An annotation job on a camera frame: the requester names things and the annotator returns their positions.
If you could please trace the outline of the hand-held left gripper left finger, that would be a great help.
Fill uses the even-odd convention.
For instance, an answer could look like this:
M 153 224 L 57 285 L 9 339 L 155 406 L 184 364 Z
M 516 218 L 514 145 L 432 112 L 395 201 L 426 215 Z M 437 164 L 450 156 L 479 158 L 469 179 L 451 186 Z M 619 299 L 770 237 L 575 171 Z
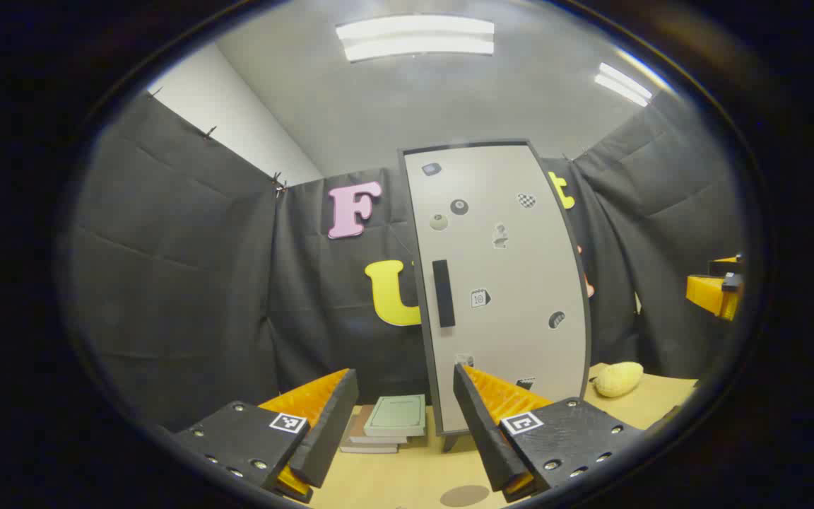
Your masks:
M 343 368 L 267 402 L 230 402 L 172 440 L 249 490 L 309 503 L 325 483 L 358 395 L 358 373 Z

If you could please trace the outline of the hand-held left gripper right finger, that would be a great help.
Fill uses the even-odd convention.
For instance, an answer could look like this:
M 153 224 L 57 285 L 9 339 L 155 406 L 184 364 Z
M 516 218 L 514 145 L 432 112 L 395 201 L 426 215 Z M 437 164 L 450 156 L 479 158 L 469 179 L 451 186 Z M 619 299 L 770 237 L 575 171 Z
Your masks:
M 552 402 L 463 363 L 453 390 L 490 487 L 508 503 L 567 493 L 645 435 L 579 397 Z

